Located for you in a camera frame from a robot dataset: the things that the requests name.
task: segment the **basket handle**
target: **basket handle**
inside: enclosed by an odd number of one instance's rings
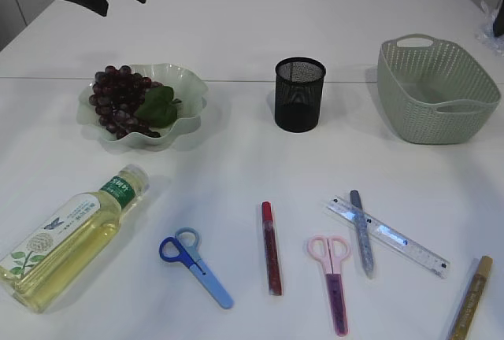
[[[470,106],[477,106],[479,107],[478,109],[471,110],[469,112],[446,112],[440,109],[443,108],[450,108],[450,107],[457,107],[457,106],[463,106],[463,105],[470,105]],[[476,100],[470,100],[468,98],[461,98],[458,100],[453,100],[451,102],[440,102],[439,104],[432,104],[432,110],[438,114],[456,114],[456,115],[461,115],[461,114],[480,114],[487,110],[491,104],[488,104],[486,102],[478,102]]]
[[[429,46],[408,46],[408,47],[428,48],[428,47],[433,47],[435,44],[439,43],[438,39],[435,39],[434,37],[431,37],[430,35],[423,35],[421,33],[413,33],[411,35],[404,35],[403,37],[399,37],[398,39],[394,39],[393,42],[395,43],[395,45],[397,47],[404,47],[404,46],[400,46],[398,44],[398,42],[405,40],[405,39],[427,39],[432,42],[432,44]]]

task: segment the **plastic bag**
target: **plastic bag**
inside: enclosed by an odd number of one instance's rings
[[[481,2],[481,9],[485,14],[485,22],[480,26],[480,29],[476,33],[476,38],[479,39],[481,43],[492,49],[495,54],[504,57],[504,35],[495,37],[493,30],[498,9],[491,11],[485,2]]]

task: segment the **bottle label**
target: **bottle label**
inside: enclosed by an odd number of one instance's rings
[[[135,191],[132,186],[119,176],[114,176],[100,190],[111,194],[119,202],[121,208],[124,208],[135,198]]]
[[[92,194],[78,194],[0,261],[0,267],[22,279],[43,258],[100,209]]]

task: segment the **silver glitter pen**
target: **silver glitter pen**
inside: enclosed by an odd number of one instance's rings
[[[350,202],[356,208],[362,210],[361,196],[358,191],[350,192]],[[354,216],[355,231],[359,241],[361,251],[362,267],[369,279],[372,279],[372,271],[375,267],[375,261],[372,257],[371,243],[369,242],[368,224],[365,221],[364,214],[361,211],[355,211]]]

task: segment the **green leaf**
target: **green leaf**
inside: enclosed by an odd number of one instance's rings
[[[26,257],[26,255],[22,251],[11,253],[10,256],[12,256],[13,259],[22,259],[23,257]]]
[[[145,102],[135,115],[153,128],[166,128],[176,120],[177,110],[173,101],[173,88],[156,87],[145,94]]]
[[[14,267],[10,270],[10,272],[13,274],[13,275],[20,275],[21,272],[23,271],[23,268],[22,267]]]
[[[39,261],[41,261],[45,256],[43,255],[35,255],[35,256],[32,256],[30,257],[30,261],[32,263],[38,263]]]

